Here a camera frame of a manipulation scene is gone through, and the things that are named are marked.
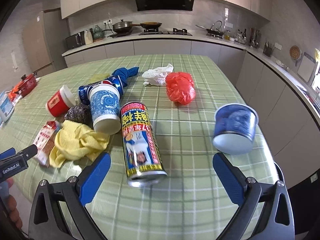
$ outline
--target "microwave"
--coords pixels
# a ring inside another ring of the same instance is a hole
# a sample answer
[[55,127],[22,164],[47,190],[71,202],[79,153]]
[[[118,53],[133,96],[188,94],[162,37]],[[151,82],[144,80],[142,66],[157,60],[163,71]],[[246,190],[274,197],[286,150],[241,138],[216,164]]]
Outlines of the microwave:
[[74,34],[70,37],[67,37],[66,43],[67,43],[68,49],[74,49],[74,48],[80,47],[82,45],[85,45],[84,31],[79,32],[77,34]]

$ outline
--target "white countertop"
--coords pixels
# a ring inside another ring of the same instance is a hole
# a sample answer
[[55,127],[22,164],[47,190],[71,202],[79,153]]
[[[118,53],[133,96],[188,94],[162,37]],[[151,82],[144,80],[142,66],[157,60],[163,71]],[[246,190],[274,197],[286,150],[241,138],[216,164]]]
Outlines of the white countertop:
[[304,82],[299,82],[298,79],[300,79],[296,73],[292,71],[285,71],[282,67],[277,65],[271,58],[265,56],[262,53],[261,49],[251,49],[249,46],[245,46],[242,44],[239,44],[238,42],[228,41],[228,40],[222,40],[217,39],[213,37],[206,36],[206,31],[195,31],[195,30],[189,30],[189,32],[192,34],[192,36],[188,35],[173,35],[173,34],[148,34],[148,35],[139,35],[141,33],[140,29],[135,29],[132,31],[132,34],[129,36],[119,37],[119,38],[111,38],[106,37],[101,41],[94,42],[89,45],[84,45],[75,49],[70,49],[62,54],[63,57],[68,56],[70,54],[73,54],[75,52],[79,52],[82,50],[86,50],[89,48],[93,48],[96,46],[101,45],[107,45],[111,43],[118,43],[123,41],[134,41],[134,40],[140,40],[140,39],[179,39],[179,40],[194,40],[194,41],[205,41],[205,42],[211,42],[216,44],[221,44],[225,46],[234,47],[237,49],[243,49],[249,52],[250,54],[254,55],[258,59],[260,59],[265,65],[269,66],[271,69],[273,69],[280,77],[282,77],[293,89],[294,91],[301,97],[301,99],[306,103],[308,108],[310,109],[311,113],[314,115],[315,119],[317,120],[319,126],[320,126],[320,115],[314,108],[314,106],[310,103],[309,99],[305,96],[304,93],[302,93],[297,86],[303,87],[305,90],[307,90],[311,95],[314,95],[315,92],[309,88]]

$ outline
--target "blue towel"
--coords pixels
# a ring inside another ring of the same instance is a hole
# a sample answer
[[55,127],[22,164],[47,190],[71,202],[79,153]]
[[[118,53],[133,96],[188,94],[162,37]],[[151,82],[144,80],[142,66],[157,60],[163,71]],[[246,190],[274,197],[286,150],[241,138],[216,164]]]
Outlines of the blue towel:
[[128,85],[127,78],[133,77],[136,74],[138,74],[138,70],[139,70],[139,67],[133,67],[130,69],[126,69],[125,67],[121,67],[121,68],[116,69],[112,74],[114,76],[119,76],[121,79],[121,82],[122,82],[122,86],[126,87]]

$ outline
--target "green plaid tablecloth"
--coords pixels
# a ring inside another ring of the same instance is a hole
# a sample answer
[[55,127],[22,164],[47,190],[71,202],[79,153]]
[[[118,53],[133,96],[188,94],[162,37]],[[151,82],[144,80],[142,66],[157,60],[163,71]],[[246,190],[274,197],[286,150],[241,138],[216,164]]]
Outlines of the green plaid tablecloth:
[[[165,86],[143,86],[142,73],[171,63],[174,71],[188,72],[195,82],[196,98],[177,107]],[[160,154],[168,178],[152,187],[131,188],[124,170],[122,137],[110,138],[107,152],[111,168],[94,200],[86,205],[96,224],[108,239],[215,239],[227,225],[237,206],[231,203],[212,168],[214,113],[227,103],[244,103],[239,93],[217,65],[208,57],[193,55],[142,55],[90,62],[64,69],[39,81],[37,87],[15,107],[10,120],[0,129],[0,150],[17,151],[32,144],[39,129],[51,120],[45,109],[47,100],[66,84],[76,95],[93,74],[111,73],[119,67],[139,66],[137,76],[128,79],[120,104],[141,101],[148,107]],[[240,156],[227,156],[245,176],[259,182],[274,183],[278,177],[267,143],[257,128],[254,149]],[[89,164],[87,158],[65,162],[61,169],[43,168],[35,160],[16,176],[18,188],[32,200],[41,179],[50,183],[78,175]],[[252,232],[261,210],[258,206],[245,233]],[[76,233],[70,215],[70,228]]]

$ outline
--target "yellow cloth on counter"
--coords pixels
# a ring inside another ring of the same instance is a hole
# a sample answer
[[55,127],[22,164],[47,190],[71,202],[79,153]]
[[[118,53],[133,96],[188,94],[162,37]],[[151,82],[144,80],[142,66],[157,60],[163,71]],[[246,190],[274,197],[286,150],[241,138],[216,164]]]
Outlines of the yellow cloth on counter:
[[108,134],[95,132],[85,124],[69,120],[62,125],[49,155],[50,166],[54,168],[60,168],[65,160],[79,160],[84,156],[94,161],[108,146]]
[[111,75],[109,73],[102,73],[102,74],[94,74],[91,76],[91,78],[89,79],[88,83],[95,83],[101,80],[106,79],[107,77],[110,77]]

